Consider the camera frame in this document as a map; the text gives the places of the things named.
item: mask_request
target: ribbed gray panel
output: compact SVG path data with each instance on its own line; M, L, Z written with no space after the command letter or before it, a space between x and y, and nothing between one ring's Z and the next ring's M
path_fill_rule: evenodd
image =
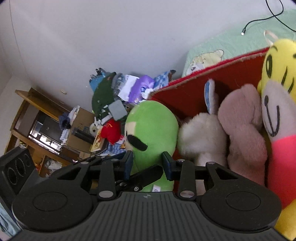
M180 201L171 192L125 192L117 200L100 203L91 217L74 228L57 233L35 233L24 230L12 240L284 241L285 239L274 229L255 234L224 230L205 218L195 203Z

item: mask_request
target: cardboard box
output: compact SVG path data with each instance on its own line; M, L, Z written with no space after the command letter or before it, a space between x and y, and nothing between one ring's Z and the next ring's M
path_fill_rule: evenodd
M72 131L75 127L77 127L78 129L80 129L82 131L85 129L89 129L89 126L93 122L94 122L94 114L88 112L85 109L80 108L77 113L77 116L73 122L73 125L71 127L70 135L68 137L66 145L73 148L73 149L76 149L78 151L90 153L91 144L72 135Z

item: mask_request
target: cartoon bear print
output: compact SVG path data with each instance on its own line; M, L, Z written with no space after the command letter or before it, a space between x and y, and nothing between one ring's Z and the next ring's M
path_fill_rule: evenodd
M195 71L207 68L222 61L224 51L217 49L214 52L203 53L195 56L186 70L186 75L190 75Z

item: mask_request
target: green plush toy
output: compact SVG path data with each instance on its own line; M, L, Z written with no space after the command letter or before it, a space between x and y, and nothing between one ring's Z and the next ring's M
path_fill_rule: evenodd
M178 122L174 114L163 104L156 101L144 101L135 106L126 119L126 149L133 151L131 174L143 171L155 164L161 166L161 153L172 155L176 148ZM160 191L172 191L174 182L162 177L143 188L142 192L151 192L153 185Z

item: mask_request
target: gray square object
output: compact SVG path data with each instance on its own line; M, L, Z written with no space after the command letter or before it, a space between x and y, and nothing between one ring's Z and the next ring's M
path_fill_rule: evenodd
M116 100L113 103L111 103L109 106L109 111L111 115L113 116L114 120L120 120L122 117L126 116L128 113L126 109L124 108L121 100Z

